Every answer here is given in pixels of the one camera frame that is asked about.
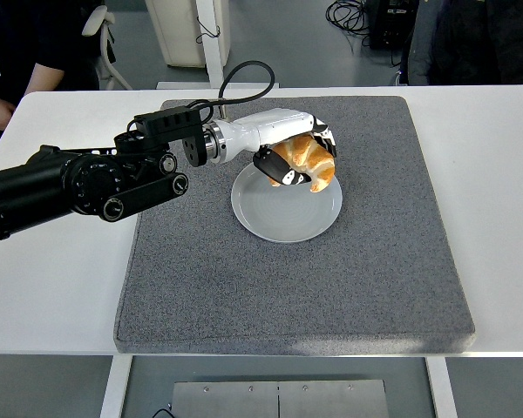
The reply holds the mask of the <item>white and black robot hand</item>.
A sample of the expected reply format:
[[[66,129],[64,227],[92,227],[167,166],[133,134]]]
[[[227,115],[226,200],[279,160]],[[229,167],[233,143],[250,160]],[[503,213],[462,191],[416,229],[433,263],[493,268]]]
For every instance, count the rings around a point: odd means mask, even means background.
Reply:
[[[336,173],[332,131],[303,111],[275,108],[233,122],[216,119],[207,124],[207,133],[210,159],[225,163],[252,152],[255,168],[273,187],[308,183],[312,192],[320,192]]]

